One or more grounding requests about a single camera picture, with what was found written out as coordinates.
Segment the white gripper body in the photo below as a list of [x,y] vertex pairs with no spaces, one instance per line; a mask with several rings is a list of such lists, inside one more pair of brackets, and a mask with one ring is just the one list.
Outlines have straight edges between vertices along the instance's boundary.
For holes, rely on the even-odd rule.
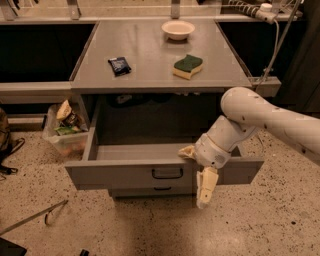
[[233,148],[228,140],[212,140],[204,133],[194,145],[194,155],[199,165],[221,169],[231,158]]

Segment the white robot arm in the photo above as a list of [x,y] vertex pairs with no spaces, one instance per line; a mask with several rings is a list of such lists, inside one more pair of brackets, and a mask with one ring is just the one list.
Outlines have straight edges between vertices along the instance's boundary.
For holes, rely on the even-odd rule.
[[313,163],[320,164],[320,120],[277,107],[245,87],[227,90],[220,102],[222,114],[195,144],[178,151],[203,167],[197,173],[198,208],[211,201],[218,182],[218,170],[242,141],[264,129]]

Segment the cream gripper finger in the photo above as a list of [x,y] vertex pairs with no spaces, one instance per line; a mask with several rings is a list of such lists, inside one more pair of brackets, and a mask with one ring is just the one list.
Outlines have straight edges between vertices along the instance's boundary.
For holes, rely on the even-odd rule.
[[195,148],[193,145],[186,146],[178,151],[178,156],[184,159],[195,159]]
[[204,209],[210,203],[218,178],[218,171],[213,167],[205,167],[197,172],[196,205],[199,209]]

